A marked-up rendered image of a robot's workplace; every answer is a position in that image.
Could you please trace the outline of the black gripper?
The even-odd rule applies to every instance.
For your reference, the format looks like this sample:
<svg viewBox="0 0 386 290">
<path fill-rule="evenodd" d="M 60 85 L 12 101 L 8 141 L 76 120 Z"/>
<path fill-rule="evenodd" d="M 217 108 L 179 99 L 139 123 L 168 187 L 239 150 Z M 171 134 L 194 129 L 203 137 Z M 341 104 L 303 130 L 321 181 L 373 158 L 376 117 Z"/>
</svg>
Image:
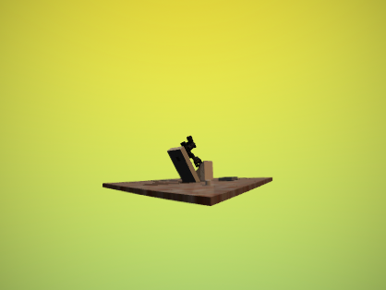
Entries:
<svg viewBox="0 0 386 290">
<path fill-rule="evenodd" d="M 192 144 L 189 144 L 188 146 L 186 146 L 186 142 L 183 141 L 180 143 L 181 146 L 184 146 L 185 149 L 187 150 L 187 155 L 189 158 L 193 158 L 195 155 L 193 154 L 193 152 L 191 153 L 190 151 L 193 149 L 193 145 Z"/>
</svg>

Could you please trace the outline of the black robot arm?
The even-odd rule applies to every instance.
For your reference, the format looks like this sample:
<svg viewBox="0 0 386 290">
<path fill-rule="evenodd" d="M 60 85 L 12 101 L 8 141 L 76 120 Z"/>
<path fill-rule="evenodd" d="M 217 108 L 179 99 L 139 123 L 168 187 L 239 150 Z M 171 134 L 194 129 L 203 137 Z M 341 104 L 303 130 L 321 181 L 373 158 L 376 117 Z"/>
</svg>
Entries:
<svg viewBox="0 0 386 290">
<path fill-rule="evenodd" d="M 193 138 L 191 136 L 187 137 L 186 144 L 187 144 L 186 146 L 188 146 L 189 144 L 192 144 L 193 148 L 197 148 L 196 144 L 194 143 Z M 193 162 L 194 162 L 196 167 L 199 167 L 202 164 L 202 160 L 198 156 L 197 157 L 194 156 L 192 159 L 193 159 Z"/>
</svg>

